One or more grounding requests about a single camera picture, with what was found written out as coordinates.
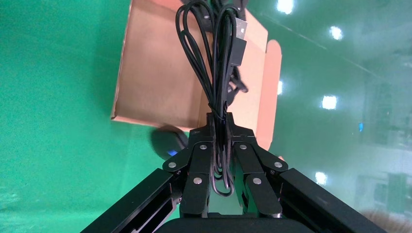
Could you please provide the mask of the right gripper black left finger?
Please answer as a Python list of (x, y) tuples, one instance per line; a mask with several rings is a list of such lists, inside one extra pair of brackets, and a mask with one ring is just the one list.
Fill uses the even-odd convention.
[(214, 120), (190, 131), (188, 146), (155, 169), (85, 233), (185, 233), (185, 223), (208, 215)]

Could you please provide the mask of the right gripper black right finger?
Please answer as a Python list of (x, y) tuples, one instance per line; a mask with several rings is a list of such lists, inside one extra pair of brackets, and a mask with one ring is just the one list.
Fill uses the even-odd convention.
[(232, 170), (254, 233), (380, 233), (382, 228), (258, 145), (251, 129), (226, 116)]

